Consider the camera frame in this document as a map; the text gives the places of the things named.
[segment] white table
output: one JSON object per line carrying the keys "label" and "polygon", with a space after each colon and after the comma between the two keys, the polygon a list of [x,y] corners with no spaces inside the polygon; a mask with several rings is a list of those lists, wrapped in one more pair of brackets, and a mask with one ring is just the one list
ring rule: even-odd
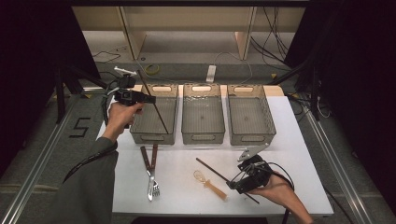
{"label": "white table", "polygon": [[[268,162],[281,165],[291,176],[296,193],[313,216],[329,216],[332,207],[318,178],[301,131],[285,96],[268,96],[276,126],[276,136],[267,149],[259,155]],[[183,145],[181,135],[182,104],[178,106],[176,142],[173,146],[159,145],[156,181],[160,184],[161,196],[152,202],[148,199],[149,176],[140,152],[140,147],[128,130],[119,137],[119,160],[116,167],[113,212],[137,216],[203,216],[203,217],[269,217],[283,215],[285,209],[261,196],[253,197],[255,203],[244,194],[231,190],[220,177],[204,167],[196,158],[228,179],[238,173],[237,159],[245,147],[230,145],[225,97],[223,110],[226,133],[222,145]],[[146,145],[148,158],[152,146]],[[224,202],[210,189],[198,182],[193,173],[200,170],[206,179],[227,195]]]}

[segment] person's hand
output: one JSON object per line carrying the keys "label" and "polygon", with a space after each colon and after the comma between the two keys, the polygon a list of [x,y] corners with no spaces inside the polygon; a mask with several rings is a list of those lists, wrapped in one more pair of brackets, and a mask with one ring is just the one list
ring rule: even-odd
{"label": "person's hand", "polygon": [[312,223],[314,221],[288,182],[279,176],[271,175],[265,187],[253,189],[248,193],[261,195],[273,203],[286,207],[300,224]]}
{"label": "person's hand", "polygon": [[116,142],[120,134],[124,132],[125,125],[134,124],[134,114],[141,114],[144,104],[126,106],[118,102],[111,104],[108,110],[108,123],[102,137]]}

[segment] transparent storage basket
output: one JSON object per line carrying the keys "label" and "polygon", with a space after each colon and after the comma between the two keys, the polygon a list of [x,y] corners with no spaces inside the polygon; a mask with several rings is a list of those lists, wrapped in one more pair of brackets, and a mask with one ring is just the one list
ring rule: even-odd
{"label": "transparent storage basket", "polygon": [[228,85],[227,106],[232,146],[272,142],[276,128],[262,85]]}
{"label": "transparent storage basket", "polygon": [[185,84],[183,88],[183,143],[222,144],[225,126],[220,85]]}
{"label": "transparent storage basket", "polygon": [[[175,143],[177,125],[177,97],[178,85],[154,85],[148,84],[151,95],[156,96],[156,106],[163,118],[160,120],[154,105],[145,104],[143,114],[134,116],[134,124],[130,132],[137,144],[162,144],[173,145]],[[148,94],[145,86],[142,92]]]}

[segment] table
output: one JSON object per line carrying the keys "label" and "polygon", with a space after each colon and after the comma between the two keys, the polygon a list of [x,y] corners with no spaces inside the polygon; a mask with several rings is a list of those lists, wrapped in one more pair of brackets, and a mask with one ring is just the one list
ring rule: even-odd
{"label": "table", "polygon": [[[224,120],[227,121],[224,87],[221,86],[222,102]],[[265,89],[266,92],[276,92],[276,88],[278,87]],[[295,184],[296,193],[310,214],[331,215],[332,207],[321,186],[287,97],[267,96],[267,99],[277,134],[271,146],[259,155],[264,160],[276,162],[286,169]],[[119,137],[120,155],[116,167],[113,212],[171,217],[268,217],[284,214],[285,209],[282,206],[261,196],[253,196],[260,202],[257,204],[246,195],[229,189],[220,177],[196,160],[201,159],[228,179],[239,173],[237,159],[245,148],[230,145],[227,122],[223,144],[185,146],[181,137],[182,104],[179,104],[178,110],[175,144],[159,145],[156,180],[160,184],[161,196],[154,198],[152,202],[147,196],[149,177],[139,149],[142,145],[135,144],[132,135],[127,131]],[[146,147],[150,159],[152,146]],[[210,179],[212,184],[223,190],[228,195],[227,201],[224,202],[210,189],[205,189],[194,178],[195,170],[201,170],[206,179]]]}

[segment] person's arm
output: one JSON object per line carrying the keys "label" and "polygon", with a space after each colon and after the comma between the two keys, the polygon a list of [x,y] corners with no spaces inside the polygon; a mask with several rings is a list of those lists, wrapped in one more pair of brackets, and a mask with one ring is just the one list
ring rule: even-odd
{"label": "person's arm", "polygon": [[[95,141],[88,156],[115,149],[124,126],[133,123],[134,114],[142,106],[112,104],[106,129]],[[57,192],[44,223],[111,223],[117,158],[118,152],[114,151],[83,165],[72,174]]]}
{"label": "person's arm", "polygon": [[299,224],[314,223],[314,219],[309,215],[305,206],[289,184],[276,175],[271,175],[265,187],[256,188],[249,193],[261,195],[273,203],[284,206],[294,215]]}

